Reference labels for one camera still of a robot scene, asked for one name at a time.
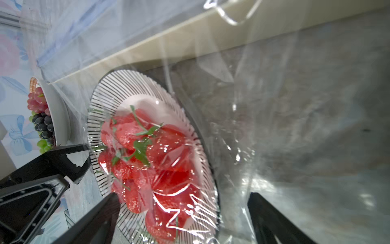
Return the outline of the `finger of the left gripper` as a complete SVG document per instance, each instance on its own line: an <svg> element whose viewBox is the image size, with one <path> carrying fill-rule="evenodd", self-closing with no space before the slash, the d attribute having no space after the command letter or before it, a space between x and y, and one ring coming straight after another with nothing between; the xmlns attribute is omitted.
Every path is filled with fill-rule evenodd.
<svg viewBox="0 0 390 244"><path fill-rule="evenodd" d="M91 159L88 157L82 166L77 166L68 158L68 154L81 151L89 151L88 146L78 144L51 149L3 178L1 187L6 188L57 174L68 177L78 185L90 168Z"/></svg>
<svg viewBox="0 0 390 244"><path fill-rule="evenodd" d="M29 244L69 187L58 174L1 188L1 243Z"/></svg>

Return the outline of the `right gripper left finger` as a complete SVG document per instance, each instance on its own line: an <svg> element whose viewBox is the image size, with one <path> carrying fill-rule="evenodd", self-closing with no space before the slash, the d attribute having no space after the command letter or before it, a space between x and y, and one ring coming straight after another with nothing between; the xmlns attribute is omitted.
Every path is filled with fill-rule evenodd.
<svg viewBox="0 0 390 244"><path fill-rule="evenodd" d="M118 195L111 193L54 241L55 244L110 244L119 216Z"/></svg>

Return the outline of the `plate of red strawberries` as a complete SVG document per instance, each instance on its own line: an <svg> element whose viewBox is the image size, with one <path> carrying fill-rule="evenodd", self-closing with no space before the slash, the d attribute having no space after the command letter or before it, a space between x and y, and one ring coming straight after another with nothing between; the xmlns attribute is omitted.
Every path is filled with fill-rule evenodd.
<svg viewBox="0 0 390 244"><path fill-rule="evenodd" d="M129 244L216 244L217 187L200 137L159 83L133 70L106 74L87 117L101 194L119 197Z"/></svg>

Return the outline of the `cream plastic wrap dispenser box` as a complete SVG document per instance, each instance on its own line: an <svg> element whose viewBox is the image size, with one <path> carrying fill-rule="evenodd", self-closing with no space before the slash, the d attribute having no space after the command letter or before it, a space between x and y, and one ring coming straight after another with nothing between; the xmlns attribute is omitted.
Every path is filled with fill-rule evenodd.
<svg viewBox="0 0 390 244"><path fill-rule="evenodd" d="M389 1L24 1L20 26L35 73L98 82L381 9Z"/></svg>

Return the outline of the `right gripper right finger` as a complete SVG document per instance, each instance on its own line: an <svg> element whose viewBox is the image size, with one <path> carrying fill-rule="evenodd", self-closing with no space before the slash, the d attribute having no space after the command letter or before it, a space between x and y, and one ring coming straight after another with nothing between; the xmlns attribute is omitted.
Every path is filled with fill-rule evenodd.
<svg viewBox="0 0 390 244"><path fill-rule="evenodd" d="M313 244L314 241L259 193L247 203L258 244Z"/></svg>

